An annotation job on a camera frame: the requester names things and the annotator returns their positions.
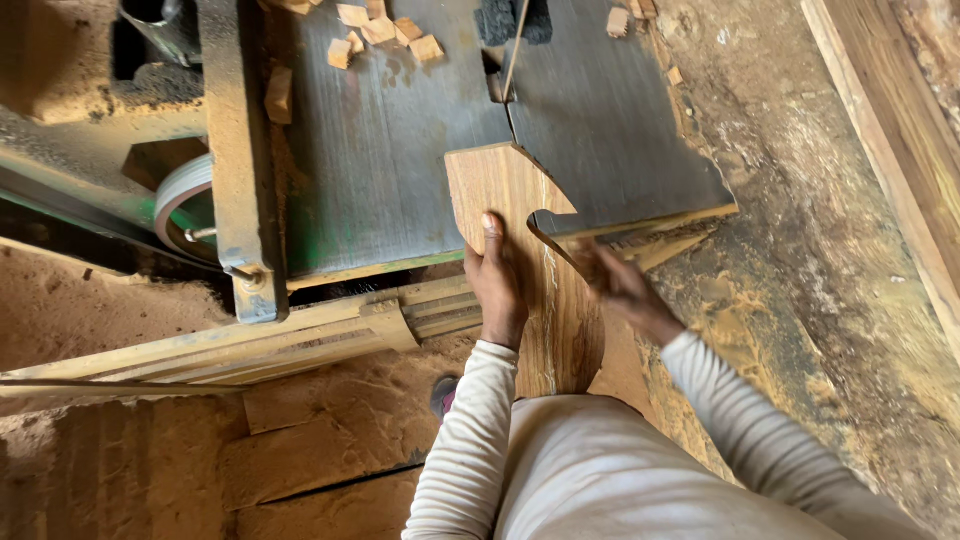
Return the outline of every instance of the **blurred hand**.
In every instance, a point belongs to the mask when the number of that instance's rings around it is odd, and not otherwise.
[[[587,269],[593,294],[658,347],[686,330],[639,268],[593,240],[582,240],[580,249],[577,259]]]
[[[516,272],[503,257],[503,223],[485,213],[483,227],[486,254],[480,257],[469,244],[464,246],[467,282],[483,309],[480,339],[519,352],[530,311],[520,295]]]

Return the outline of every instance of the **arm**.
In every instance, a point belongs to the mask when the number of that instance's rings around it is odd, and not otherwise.
[[[591,285],[613,311],[661,347],[660,356],[736,477],[799,508],[848,540],[926,538],[804,429],[778,411],[703,340],[687,331],[634,266],[588,245]]]
[[[503,257],[503,226],[484,214],[486,256],[465,247],[467,280],[483,309],[480,341],[426,458],[403,540],[490,536],[507,459],[516,361],[528,311]]]

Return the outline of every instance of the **person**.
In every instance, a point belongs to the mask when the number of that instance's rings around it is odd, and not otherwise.
[[[483,224],[486,255],[467,245],[464,264],[483,328],[446,403],[403,540],[932,538],[741,379],[609,248],[587,248],[597,273],[591,287],[660,347],[747,489],[718,478],[614,398],[515,402],[528,310],[504,256],[502,224],[490,213]]]

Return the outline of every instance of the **sawdust-covered floor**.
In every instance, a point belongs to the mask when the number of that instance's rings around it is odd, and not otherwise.
[[[956,537],[960,368],[799,6],[658,5],[657,32],[631,38],[657,39],[664,46],[648,41],[651,50],[683,71],[692,112],[684,134],[716,159],[741,213],[653,280],[692,328],[869,485],[941,538]],[[0,306],[16,321],[0,327],[4,369],[225,321],[193,285],[85,281],[82,268],[58,265],[16,252],[0,258]],[[637,406],[729,479],[656,352],[611,321],[608,336],[591,390]],[[449,343],[462,363],[463,344]],[[439,347],[431,354],[445,354]],[[365,403],[363,391],[353,399]],[[7,415],[51,406],[2,405]],[[66,537],[47,525],[61,519],[76,526],[74,538],[232,531],[215,456],[247,434],[242,401],[116,407],[2,421],[0,499],[16,504],[0,505],[9,509],[0,528]]]

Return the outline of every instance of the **white sleeve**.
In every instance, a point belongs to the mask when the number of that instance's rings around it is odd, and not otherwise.
[[[799,508],[848,540],[931,538],[892,501],[854,478],[696,334],[684,332],[660,357],[748,489]]]
[[[486,540],[503,489],[518,355],[477,341],[426,458],[403,540]]]

